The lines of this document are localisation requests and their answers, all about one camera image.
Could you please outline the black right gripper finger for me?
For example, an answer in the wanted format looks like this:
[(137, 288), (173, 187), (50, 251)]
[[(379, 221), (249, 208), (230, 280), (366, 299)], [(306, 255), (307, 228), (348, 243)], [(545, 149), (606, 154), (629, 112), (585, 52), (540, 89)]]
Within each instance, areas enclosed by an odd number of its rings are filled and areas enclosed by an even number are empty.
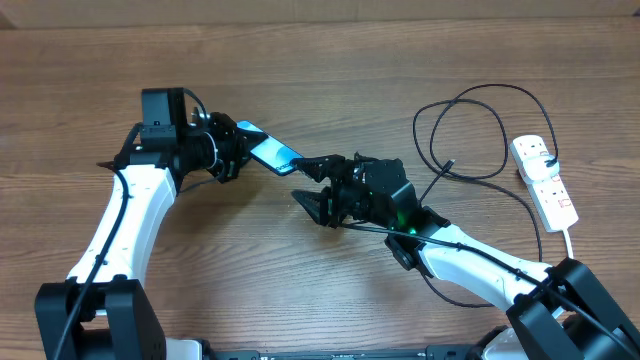
[(303, 207), (310, 218), (320, 226), (329, 224), (329, 193), (294, 190), (292, 197)]
[(332, 177), (336, 169), (345, 161), (341, 155), (327, 155), (314, 158), (296, 158), (291, 161), (292, 167), (314, 181), (322, 181)]

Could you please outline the blue Galaxy smartphone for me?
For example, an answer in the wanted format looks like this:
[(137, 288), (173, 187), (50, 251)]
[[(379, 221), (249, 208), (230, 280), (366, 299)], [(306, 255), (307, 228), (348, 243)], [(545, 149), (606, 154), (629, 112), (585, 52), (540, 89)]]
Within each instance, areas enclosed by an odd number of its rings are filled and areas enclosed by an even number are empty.
[(302, 158), (302, 155), (250, 121), (240, 121), (237, 127), (249, 140), (253, 159), (278, 176), (286, 176), (295, 171), (292, 161)]

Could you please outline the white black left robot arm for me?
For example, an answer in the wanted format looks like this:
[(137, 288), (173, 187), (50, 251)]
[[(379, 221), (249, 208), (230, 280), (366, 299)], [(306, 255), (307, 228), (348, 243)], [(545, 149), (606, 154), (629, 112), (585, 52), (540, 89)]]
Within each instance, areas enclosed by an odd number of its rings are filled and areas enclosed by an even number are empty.
[(144, 291), (160, 225), (184, 178), (205, 170), (220, 183), (250, 158), (249, 136), (186, 88), (141, 92), (142, 120), (105, 168), (110, 200), (81, 259), (63, 282), (43, 284), (34, 308), (49, 359), (210, 359), (205, 340), (165, 335)]

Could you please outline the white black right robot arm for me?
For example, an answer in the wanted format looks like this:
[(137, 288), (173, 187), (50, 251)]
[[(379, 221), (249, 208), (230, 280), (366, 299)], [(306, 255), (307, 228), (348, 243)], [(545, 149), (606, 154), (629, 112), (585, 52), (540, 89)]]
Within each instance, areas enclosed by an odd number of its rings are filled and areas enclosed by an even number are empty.
[(405, 270), (461, 286), (507, 315), (509, 326), (475, 346), (474, 357), (638, 358), (638, 329), (584, 264), (528, 261), (471, 238), (420, 204), (400, 160), (329, 155), (291, 165), (330, 182), (292, 193), (315, 223), (382, 233)]

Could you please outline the white charger plug adapter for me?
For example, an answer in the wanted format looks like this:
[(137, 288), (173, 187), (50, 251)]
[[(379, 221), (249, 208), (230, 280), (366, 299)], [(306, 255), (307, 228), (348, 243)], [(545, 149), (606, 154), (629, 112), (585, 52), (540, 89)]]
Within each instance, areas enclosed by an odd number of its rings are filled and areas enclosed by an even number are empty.
[(549, 154), (521, 158), (517, 164), (526, 184), (541, 183), (559, 173), (559, 161)]

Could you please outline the white power strip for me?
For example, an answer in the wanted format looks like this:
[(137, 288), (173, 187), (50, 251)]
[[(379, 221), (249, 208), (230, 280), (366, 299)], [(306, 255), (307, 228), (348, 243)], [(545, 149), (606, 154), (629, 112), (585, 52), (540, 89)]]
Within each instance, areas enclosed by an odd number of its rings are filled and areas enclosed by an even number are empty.
[[(538, 135), (515, 138), (510, 144), (510, 151), (517, 167), (521, 158), (544, 154), (553, 156)], [(559, 173), (541, 183), (525, 185), (547, 232), (566, 231), (578, 221), (578, 214)]]

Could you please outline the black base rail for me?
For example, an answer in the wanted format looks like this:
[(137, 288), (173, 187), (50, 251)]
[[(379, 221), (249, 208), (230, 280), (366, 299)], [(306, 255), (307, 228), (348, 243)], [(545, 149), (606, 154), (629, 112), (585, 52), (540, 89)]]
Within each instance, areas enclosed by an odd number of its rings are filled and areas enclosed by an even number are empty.
[(424, 349), (260, 353), (255, 350), (212, 351), (210, 360), (467, 360), (479, 359), (472, 345), (429, 345)]

